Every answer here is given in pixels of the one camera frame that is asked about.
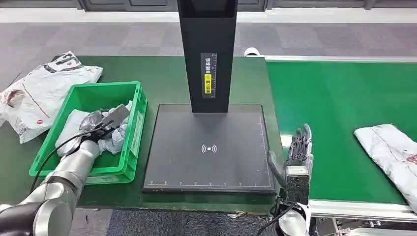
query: yellow label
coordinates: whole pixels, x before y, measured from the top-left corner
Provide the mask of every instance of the yellow label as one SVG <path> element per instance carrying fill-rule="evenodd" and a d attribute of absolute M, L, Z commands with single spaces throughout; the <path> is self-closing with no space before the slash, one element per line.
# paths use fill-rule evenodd
<path fill-rule="evenodd" d="M 205 94 L 210 94 L 211 93 L 211 74 L 205 74 L 204 75 L 204 91 Z"/>

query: plastic bag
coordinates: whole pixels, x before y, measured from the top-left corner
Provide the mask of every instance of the plastic bag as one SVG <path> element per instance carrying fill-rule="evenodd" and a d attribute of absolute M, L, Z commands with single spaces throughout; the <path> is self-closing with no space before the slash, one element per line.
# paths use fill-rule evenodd
<path fill-rule="evenodd" d="M 417 143 L 392 124 L 360 128 L 355 136 L 417 213 Z"/>
<path fill-rule="evenodd" d="M 96 83 L 102 70 L 72 52 L 38 66 L 0 93 L 0 126 L 8 121 L 21 144 L 36 138 L 52 126 L 70 87 Z"/>
<path fill-rule="evenodd" d="M 132 101 L 129 101 L 129 103 L 126 105 L 126 108 L 128 110 L 132 108 Z M 108 112 L 102 112 L 102 115 L 106 117 L 109 113 L 113 112 L 114 110 L 115 108 L 111 108 Z M 66 140 L 77 135 L 79 133 L 80 124 L 83 122 L 84 118 L 87 117 L 89 114 L 90 113 L 88 112 L 73 110 L 71 114 L 68 116 L 60 136 L 55 142 L 55 147 L 58 147 Z M 103 151 L 106 150 L 111 152 L 112 154 L 117 154 L 121 151 L 121 148 L 123 147 L 124 134 L 126 132 L 128 120 L 129 117 L 124 119 L 120 127 L 111 133 L 110 138 L 100 139 L 98 141 L 98 146 L 100 147 L 100 155 L 103 153 Z M 72 145 L 71 142 L 69 142 L 68 145 L 64 145 L 63 147 L 58 149 L 58 156 L 64 156 L 65 150 L 68 150 L 67 146 L 70 145 Z"/>

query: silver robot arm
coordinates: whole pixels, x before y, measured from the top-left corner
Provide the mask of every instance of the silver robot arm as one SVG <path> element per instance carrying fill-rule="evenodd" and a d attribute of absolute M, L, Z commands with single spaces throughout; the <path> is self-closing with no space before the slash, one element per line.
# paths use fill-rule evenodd
<path fill-rule="evenodd" d="M 0 236 L 67 236 L 86 179 L 100 150 L 91 140 L 61 159 L 21 203 L 0 206 Z"/>
<path fill-rule="evenodd" d="M 66 155 L 55 170 L 19 204 L 0 205 L 0 236 L 67 236 L 81 191 L 100 154 L 98 140 L 109 137 L 129 113 L 124 105 L 103 119 L 100 112 L 90 113 L 80 125 L 81 133 L 64 142 L 73 141 L 69 148 L 65 146 Z"/>
<path fill-rule="evenodd" d="M 309 235 L 311 212 L 308 200 L 314 158 L 311 154 L 312 145 L 311 129 L 305 124 L 293 136 L 283 164 L 277 163 L 273 151 L 267 156 L 268 166 L 281 185 L 280 198 L 277 198 L 276 205 L 271 210 L 274 218 L 267 225 L 276 222 L 275 230 L 279 236 Z"/>

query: scanning platform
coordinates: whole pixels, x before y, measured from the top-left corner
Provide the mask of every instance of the scanning platform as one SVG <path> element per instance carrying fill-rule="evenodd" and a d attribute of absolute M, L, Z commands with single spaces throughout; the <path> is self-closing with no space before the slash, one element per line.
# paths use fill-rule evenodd
<path fill-rule="evenodd" d="M 190 105 L 161 104 L 142 190 L 275 194 L 267 152 L 261 105 L 193 113 Z"/>

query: black tower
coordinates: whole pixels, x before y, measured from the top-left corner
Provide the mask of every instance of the black tower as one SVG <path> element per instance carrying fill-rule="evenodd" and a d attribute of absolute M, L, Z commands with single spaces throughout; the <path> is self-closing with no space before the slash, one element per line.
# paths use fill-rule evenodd
<path fill-rule="evenodd" d="M 178 0 L 193 112 L 227 112 L 238 0 Z"/>

